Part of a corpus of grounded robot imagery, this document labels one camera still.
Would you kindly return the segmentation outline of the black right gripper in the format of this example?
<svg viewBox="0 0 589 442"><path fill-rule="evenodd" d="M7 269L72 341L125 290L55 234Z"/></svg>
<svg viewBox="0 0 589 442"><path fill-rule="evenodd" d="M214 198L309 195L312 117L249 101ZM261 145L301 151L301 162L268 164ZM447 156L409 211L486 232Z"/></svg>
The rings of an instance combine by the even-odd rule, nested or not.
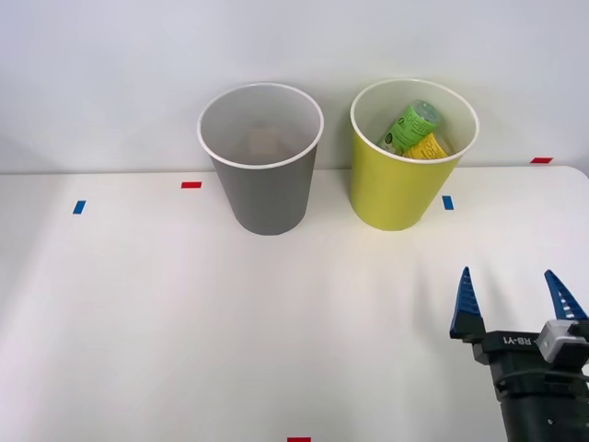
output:
<svg viewBox="0 0 589 442"><path fill-rule="evenodd" d="M544 273L557 320L587 320L571 291L551 270ZM451 339L473 344L475 360L491 369L498 401L528 396L586 399L588 361L586 343L566 343L549 362L537 345L537 333L492 331L487 333L468 267L459 280Z"/></svg>

